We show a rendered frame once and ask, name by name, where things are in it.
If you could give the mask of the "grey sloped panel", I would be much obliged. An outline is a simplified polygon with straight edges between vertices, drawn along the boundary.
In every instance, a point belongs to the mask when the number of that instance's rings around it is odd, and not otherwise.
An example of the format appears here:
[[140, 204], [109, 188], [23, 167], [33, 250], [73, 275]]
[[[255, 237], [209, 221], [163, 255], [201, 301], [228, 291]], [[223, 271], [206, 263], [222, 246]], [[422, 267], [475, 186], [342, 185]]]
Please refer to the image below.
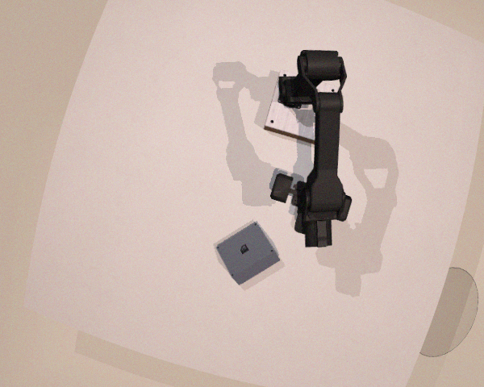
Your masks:
[[257, 223], [224, 241], [216, 249], [238, 285], [280, 260]]

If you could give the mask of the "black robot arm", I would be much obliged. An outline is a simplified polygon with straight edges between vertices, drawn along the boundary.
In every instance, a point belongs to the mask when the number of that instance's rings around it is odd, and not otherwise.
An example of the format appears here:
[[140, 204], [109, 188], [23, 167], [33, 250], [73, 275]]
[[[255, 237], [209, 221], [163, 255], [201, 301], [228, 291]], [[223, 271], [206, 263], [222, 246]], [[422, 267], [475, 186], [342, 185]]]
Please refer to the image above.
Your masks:
[[[341, 90], [347, 78], [344, 60], [338, 51], [302, 50], [297, 58], [298, 75], [279, 77], [278, 100], [300, 109], [312, 105], [315, 113], [314, 168], [307, 177], [298, 203], [295, 231], [305, 235], [305, 247], [332, 246], [332, 220], [340, 219], [346, 194], [337, 176], [340, 142], [340, 114], [344, 99]], [[340, 79], [338, 92], [318, 92], [323, 81]], [[299, 108], [298, 108], [299, 106]], [[309, 210], [308, 210], [309, 209]]]

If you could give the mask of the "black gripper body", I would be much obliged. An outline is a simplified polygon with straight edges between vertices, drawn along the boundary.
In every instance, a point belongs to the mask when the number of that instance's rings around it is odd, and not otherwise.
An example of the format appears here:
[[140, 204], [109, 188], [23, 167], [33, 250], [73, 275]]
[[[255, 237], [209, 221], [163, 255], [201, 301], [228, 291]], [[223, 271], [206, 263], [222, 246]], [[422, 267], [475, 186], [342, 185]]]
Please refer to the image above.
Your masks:
[[[300, 207], [303, 208], [303, 190], [307, 187], [307, 183], [305, 184], [305, 187], [294, 184], [294, 189], [291, 189], [290, 186], [292, 180], [293, 177], [282, 173], [277, 174], [270, 197], [273, 200], [286, 203], [289, 193], [291, 193], [293, 194], [292, 203], [301, 203]], [[341, 213], [340, 219], [337, 220], [344, 222], [347, 219], [351, 203], [351, 197], [346, 195], [343, 213]]]

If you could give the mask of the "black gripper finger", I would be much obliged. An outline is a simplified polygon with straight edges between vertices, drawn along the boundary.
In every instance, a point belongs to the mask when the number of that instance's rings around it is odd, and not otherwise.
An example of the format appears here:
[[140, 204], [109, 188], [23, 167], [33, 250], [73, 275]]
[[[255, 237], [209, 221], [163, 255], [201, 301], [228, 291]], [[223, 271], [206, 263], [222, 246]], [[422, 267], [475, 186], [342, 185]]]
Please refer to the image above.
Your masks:
[[[304, 181], [298, 181], [296, 185], [300, 185], [300, 186], [302, 186], [302, 187], [305, 187], [305, 184], [306, 184], [306, 182], [304, 182]], [[293, 199], [293, 197], [292, 197], [292, 199]], [[291, 204], [292, 206], [297, 206], [297, 207], [298, 207], [298, 204], [294, 204], [294, 203], [292, 203], [292, 199], [291, 199], [290, 204]]]

